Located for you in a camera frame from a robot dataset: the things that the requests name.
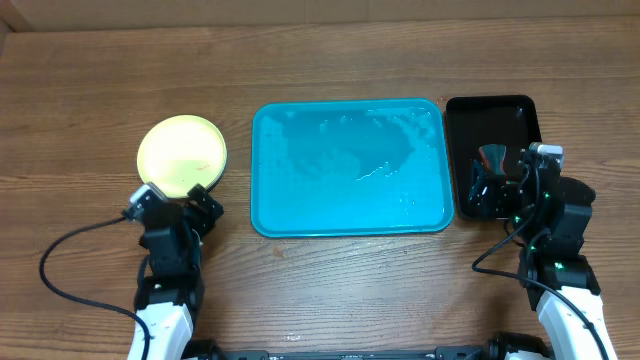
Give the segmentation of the orange green scrub sponge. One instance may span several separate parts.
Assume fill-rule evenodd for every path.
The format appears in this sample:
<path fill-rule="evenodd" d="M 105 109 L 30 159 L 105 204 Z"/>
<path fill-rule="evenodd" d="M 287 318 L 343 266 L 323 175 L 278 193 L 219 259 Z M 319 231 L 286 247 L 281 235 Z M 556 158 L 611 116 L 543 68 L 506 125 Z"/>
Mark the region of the orange green scrub sponge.
<path fill-rule="evenodd" d="M 478 149 L 485 171 L 498 178 L 519 180 L 522 175 L 520 149 L 503 144 L 487 144 Z"/>

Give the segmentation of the yellow-green plate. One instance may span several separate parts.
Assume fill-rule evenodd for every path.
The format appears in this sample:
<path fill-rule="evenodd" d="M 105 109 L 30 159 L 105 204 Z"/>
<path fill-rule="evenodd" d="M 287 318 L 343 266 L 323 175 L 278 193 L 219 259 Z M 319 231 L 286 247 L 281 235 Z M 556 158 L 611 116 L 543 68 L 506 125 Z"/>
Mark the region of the yellow-green plate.
<path fill-rule="evenodd" d="M 210 189 L 228 159 L 221 131 L 196 115 L 177 115 L 156 124 L 140 143 L 136 165 L 144 183 L 170 199 L 181 199 L 196 185 Z"/>

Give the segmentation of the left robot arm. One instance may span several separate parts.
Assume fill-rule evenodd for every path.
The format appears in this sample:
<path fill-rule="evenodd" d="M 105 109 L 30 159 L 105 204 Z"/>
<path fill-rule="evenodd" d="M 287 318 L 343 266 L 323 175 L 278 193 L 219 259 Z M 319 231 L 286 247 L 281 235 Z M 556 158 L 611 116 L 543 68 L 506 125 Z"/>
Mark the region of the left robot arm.
<path fill-rule="evenodd" d="M 183 203 L 169 201 L 152 183 L 130 197 L 123 215 L 143 225 L 139 245 L 148 251 L 137 276 L 130 359 L 180 359 L 190 352 L 204 299 L 202 240 L 223 213 L 199 184 Z"/>

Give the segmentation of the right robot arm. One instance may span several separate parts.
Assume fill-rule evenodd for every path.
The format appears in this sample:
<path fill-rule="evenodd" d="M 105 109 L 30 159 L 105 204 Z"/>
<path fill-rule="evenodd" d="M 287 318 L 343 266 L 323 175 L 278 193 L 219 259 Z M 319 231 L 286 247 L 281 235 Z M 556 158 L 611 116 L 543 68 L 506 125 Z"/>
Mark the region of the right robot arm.
<path fill-rule="evenodd" d="M 505 170 L 505 146 L 485 145 L 478 153 L 468 202 L 484 217 L 504 220 L 507 236 L 480 255 L 472 269 L 496 275 L 482 262 L 500 247 L 518 244 L 519 266 L 511 276 L 526 290 L 549 337 L 543 342 L 522 334 L 501 334 L 490 343 L 485 358 L 615 358 L 601 288 L 581 253 L 595 191 L 562 175 L 564 153 L 557 145 L 534 143 L 521 150 L 518 175 Z"/>

